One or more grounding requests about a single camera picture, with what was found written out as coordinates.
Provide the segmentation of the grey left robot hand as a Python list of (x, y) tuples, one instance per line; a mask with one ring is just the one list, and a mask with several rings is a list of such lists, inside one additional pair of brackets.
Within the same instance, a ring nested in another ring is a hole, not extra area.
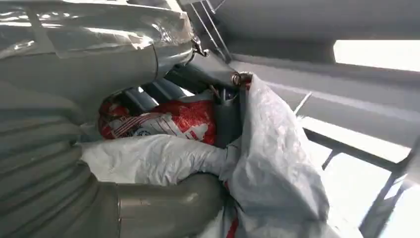
[(236, 90), (178, 4), (95, 0), (0, 3), (0, 235), (185, 238), (222, 209), (209, 174), (158, 187), (101, 182), (81, 160), (82, 124), (106, 97), (167, 78)]

